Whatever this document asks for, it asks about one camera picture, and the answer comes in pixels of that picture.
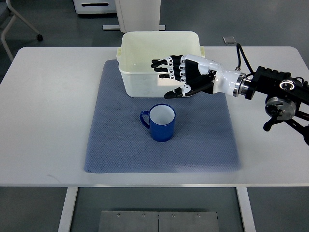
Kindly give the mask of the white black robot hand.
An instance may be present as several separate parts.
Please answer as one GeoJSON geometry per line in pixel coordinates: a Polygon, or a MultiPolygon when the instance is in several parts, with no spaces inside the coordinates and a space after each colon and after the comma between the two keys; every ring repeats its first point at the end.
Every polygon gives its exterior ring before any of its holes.
{"type": "Polygon", "coordinates": [[[159,73],[159,78],[182,83],[182,86],[165,93],[166,99],[189,97],[199,92],[236,97],[245,78],[241,71],[226,70],[215,61],[190,54],[153,59],[151,67],[159,73]]]}

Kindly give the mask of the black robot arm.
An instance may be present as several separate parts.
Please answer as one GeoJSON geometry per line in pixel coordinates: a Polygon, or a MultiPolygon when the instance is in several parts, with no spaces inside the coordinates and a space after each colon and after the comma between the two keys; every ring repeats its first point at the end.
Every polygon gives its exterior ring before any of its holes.
{"type": "Polygon", "coordinates": [[[259,92],[267,95],[265,100],[265,112],[270,116],[263,130],[270,131],[275,124],[287,123],[294,130],[299,132],[306,144],[309,143],[309,127],[302,126],[293,117],[308,121],[308,113],[299,110],[301,104],[309,104],[309,83],[302,77],[291,77],[289,72],[279,72],[259,66],[254,72],[240,44],[236,44],[239,71],[241,58],[247,65],[250,73],[241,75],[236,81],[233,96],[239,94],[251,100],[254,93],[259,92]]]}

